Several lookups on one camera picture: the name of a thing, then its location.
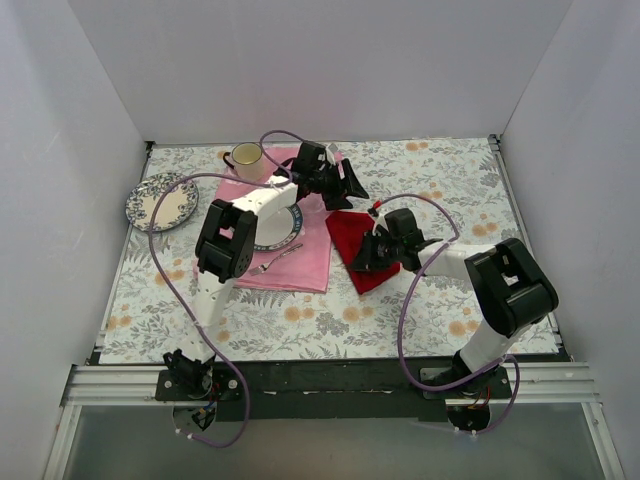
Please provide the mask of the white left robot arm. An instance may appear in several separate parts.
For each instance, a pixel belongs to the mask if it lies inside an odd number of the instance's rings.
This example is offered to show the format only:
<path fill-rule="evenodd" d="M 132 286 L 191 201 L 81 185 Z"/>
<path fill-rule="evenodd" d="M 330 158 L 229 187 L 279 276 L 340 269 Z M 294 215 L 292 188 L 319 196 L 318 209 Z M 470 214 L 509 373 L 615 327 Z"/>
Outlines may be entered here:
<path fill-rule="evenodd" d="M 173 381 L 193 400 L 205 398 L 214 386 L 207 362 L 224 356 L 211 345 L 206 329 L 222 316 L 236 280 L 249 269 L 261 227 L 312 194 L 321 197 L 328 212 L 351 209 L 351 197 L 369 197 L 349 159 L 336 159 L 334 148 L 311 141 L 302 140 L 297 154 L 283 163 L 256 143 L 234 147 L 225 162 L 234 171 L 231 181 L 254 189 L 209 205 L 195 244 L 195 303 L 187 309 L 200 340 L 164 355 Z"/>

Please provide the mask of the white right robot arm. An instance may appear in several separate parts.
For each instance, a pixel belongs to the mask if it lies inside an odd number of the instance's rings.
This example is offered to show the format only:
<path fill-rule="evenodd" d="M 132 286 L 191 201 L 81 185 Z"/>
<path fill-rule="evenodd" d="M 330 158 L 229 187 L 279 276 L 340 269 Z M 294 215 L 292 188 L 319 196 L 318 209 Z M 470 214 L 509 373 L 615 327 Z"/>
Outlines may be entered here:
<path fill-rule="evenodd" d="M 360 250 L 350 268 L 358 273 L 382 271 L 399 264 L 414 278 L 403 301 L 404 320 L 421 278 L 444 276 L 468 283 L 482 313 L 482 321 L 467 343 L 459 349 L 444 371 L 421 381 L 409 370 L 404 356 L 404 330 L 397 330 L 397 356 L 409 383 L 428 393 L 457 391 L 475 397 L 496 376 L 508 351 L 534 324 L 559 305 L 558 294 L 525 244 L 509 238 L 495 245 L 462 244 L 457 236 L 449 240 L 428 240 L 408 208 L 381 214 L 374 204 L 368 213 L 372 229 L 362 238 Z"/>

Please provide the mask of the red cloth napkin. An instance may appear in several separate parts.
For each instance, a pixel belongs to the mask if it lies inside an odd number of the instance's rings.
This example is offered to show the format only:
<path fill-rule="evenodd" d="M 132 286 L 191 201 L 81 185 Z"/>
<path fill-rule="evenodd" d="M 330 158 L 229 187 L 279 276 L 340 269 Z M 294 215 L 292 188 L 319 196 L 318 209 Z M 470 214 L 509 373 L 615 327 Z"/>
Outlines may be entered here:
<path fill-rule="evenodd" d="M 396 263 L 382 272 L 355 272 L 350 265 L 358 254 L 363 236 L 370 231 L 374 221 L 366 213 L 335 211 L 325 220 L 330 238 L 343 263 L 347 267 L 350 279 L 359 295 L 363 295 L 400 272 Z"/>

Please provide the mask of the silver fork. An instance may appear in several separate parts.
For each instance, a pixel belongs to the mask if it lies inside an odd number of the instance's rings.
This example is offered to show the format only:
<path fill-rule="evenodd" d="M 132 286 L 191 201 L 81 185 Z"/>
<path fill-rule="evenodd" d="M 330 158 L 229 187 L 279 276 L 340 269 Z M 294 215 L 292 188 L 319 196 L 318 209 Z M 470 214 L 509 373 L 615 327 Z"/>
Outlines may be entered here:
<path fill-rule="evenodd" d="M 279 255 L 277 255 L 276 257 L 274 257 L 273 259 L 271 259 L 270 261 L 260 264 L 254 268 L 252 268 L 249 271 L 249 274 L 251 276 L 256 276 L 256 275 L 260 275 L 265 273 L 274 263 L 276 263 L 277 261 L 283 259 L 284 257 L 293 254 L 294 252 L 300 250 L 303 247 L 302 243 L 298 243 L 290 248 L 288 248 L 287 250 L 283 251 L 282 253 L 280 253 Z"/>

